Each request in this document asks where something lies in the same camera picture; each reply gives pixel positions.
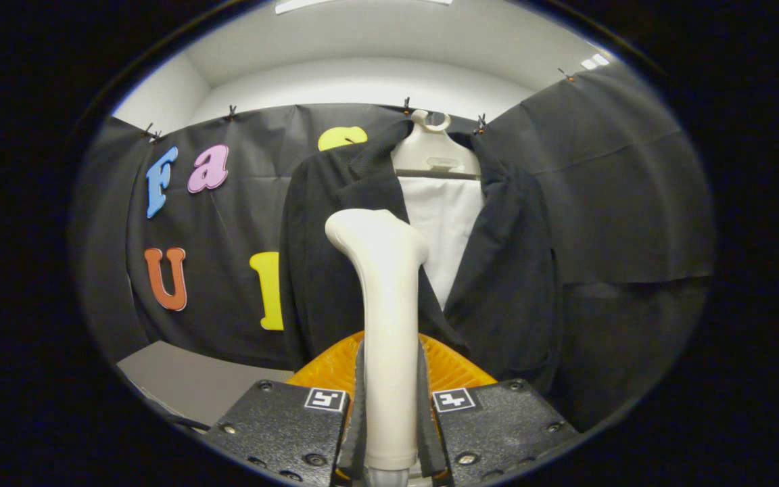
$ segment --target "hanger hook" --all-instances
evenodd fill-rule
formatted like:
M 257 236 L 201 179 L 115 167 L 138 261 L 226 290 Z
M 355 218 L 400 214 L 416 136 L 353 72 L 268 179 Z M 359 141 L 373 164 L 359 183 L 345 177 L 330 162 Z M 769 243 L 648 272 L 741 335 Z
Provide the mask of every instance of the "hanger hook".
M 414 110 L 414 113 L 410 115 L 410 119 L 414 120 L 414 122 L 419 124 L 419 126 L 422 126 L 426 132 L 431 133 L 441 133 L 445 131 L 452 122 L 452 119 L 450 119 L 449 115 L 443 114 L 444 120 L 441 122 L 441 124 L 427 124 L 427 116 L 429 116 L 429 112 L 425 110 Z

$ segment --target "orange mesh pad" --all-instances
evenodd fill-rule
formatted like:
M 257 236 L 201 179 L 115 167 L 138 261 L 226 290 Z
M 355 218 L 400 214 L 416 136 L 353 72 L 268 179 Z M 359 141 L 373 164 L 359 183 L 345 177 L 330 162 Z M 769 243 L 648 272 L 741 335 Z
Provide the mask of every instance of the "orange mesh pad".
M 293 377 L 287 380 L 287 384 L 303 386 L 303 388 L 346 391 L 350 394 L 350 398 L 353 398 L 356 351 L 363 336 L 364 332 L 358 332 L 330 346 L 302 367 L 299 372 L 293 374 Z M 467 358 L 438 340 L 420 334 L 420 342 L 423 343 L 426 352 L 429 394 L 448 389 L 478 388 L 497 382 Z

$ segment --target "jacket sleeve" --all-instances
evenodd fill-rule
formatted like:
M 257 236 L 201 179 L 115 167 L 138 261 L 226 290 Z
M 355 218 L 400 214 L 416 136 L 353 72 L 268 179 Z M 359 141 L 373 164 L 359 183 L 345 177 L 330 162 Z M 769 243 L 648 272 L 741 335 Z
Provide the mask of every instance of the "jacket sleeve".
M 279 295 L 287 358 L 299 370 L 310 360 L 303 276 L 306 274 L 306 164 L 291 176 L 281 216 L 279 242 Z

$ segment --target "white wall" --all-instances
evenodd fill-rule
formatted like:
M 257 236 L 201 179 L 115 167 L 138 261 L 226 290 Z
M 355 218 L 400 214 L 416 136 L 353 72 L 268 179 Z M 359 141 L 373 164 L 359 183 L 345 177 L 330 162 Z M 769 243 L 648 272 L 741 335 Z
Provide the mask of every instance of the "white wall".
M 189 124 L 236 112 L 306 103 L 356 102 L 411 107 L 492 120 L 533 95 L 498 77 L 433 62 L 396 58 L 331 59 L 273 68 L 211 90 Z
M 185 53 L 174 56 L 120 103 L 113 115 L 151 132 L 174 132 L 189 126 L 192 114 L 210 92 L 210 86 Z

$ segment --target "black suit jacket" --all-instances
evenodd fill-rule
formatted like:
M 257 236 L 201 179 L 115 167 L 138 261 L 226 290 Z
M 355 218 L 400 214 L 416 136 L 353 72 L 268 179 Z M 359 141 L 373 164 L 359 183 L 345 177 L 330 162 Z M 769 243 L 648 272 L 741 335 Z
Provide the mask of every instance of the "black suit jacket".
M 403 120 L 365 143 L 319 152 L 291 177 L 279 278 L 294 369 L 364 327 L 355 268 L 330 243 L 324 225 L 331 214 L 349 208 L 389 210 L 409 222 L 390 151 L 412 127 Z M 559 362 L 562 326 L 543 193 L 533 176 L 496 160 L 477 137 L 451 137 L 477 154 L 486 202 L 443 311 L 420 268 L 420 332 L 496 379 L 521 377 L 546 392 Z

